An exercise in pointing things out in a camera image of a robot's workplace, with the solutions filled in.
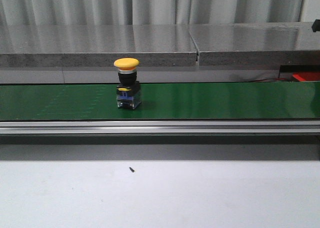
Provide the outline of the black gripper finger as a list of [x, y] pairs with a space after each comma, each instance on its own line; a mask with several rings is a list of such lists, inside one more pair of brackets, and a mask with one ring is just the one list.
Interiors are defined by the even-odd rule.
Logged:
[[312, 31], [313, 31], [313, 32], [320, 31], [320, 19], [316, 19], [316, 20], [313, 22], [311, 28], [312, 28]]

